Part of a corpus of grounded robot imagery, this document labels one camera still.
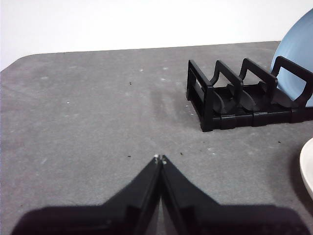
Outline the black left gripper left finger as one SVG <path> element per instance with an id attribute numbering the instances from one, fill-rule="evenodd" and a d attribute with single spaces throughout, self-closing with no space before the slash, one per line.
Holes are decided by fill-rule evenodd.
<path id="1" fill-rule="evenodd" d="M 161 161 L 154 157 L 139 174 L 102 205 L 55 206 L 23 215 L 14 235 L 145 235 L 159 204 Z"/>

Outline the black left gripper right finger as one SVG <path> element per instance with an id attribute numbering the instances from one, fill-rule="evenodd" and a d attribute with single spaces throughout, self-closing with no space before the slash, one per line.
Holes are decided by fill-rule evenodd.
<path id="1" fill-rule="evenodd" d="M 161 184 L 166 232 L 170 235 L 304 235 L 292 209 L 274 205 L 221 205 L 192 184 L 163 155 Z"/>

